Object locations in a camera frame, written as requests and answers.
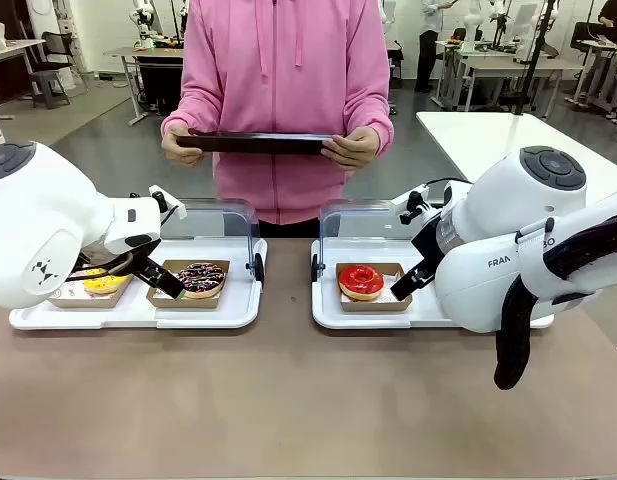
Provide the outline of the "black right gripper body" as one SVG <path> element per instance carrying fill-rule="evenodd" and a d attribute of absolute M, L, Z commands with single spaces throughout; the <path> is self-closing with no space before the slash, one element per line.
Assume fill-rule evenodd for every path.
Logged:
<path fill-rule="evenodd" d="M 444 257 L 436 239 L 439 221 L 439 215 L 431 218 L 411 240 L 426 264 L 438 265 Z"/>

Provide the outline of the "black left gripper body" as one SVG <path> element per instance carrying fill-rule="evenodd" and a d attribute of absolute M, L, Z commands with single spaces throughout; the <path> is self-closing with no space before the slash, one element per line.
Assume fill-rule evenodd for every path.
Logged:
<path fill-rule="evenodd" d="M 81 252 L 80 270 L 102 269 L 109 274 L 145 273 L 154 264 L 150 255 L 160 243 L 160 239 L 152 240 L 121 254 Z"/>

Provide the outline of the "person's left hand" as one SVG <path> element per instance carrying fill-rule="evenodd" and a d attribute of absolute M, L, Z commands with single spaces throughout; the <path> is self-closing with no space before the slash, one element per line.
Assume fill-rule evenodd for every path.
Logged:
<path fill-rule="evenodd" d="M 346 137 L 333 135 L 324 140 L 321 154 L 345 171 L 357 171 L 377 158 L 379 147 L 377 132 L 371 127 L 359 127 Z"/>

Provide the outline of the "person's right hand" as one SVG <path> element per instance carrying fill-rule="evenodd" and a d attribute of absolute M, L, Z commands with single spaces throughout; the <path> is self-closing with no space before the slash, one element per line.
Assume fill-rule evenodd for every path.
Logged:
<path fill-rule="evenodd" d="M 178 138 L 188 135 L 185 124 L 175 123 L 168 126 L 162 135 L 161 147 L 168 160 L 187 168 L 197 167 L 203 160 L 203 151 L 198 148 L 182 147 Z"/>

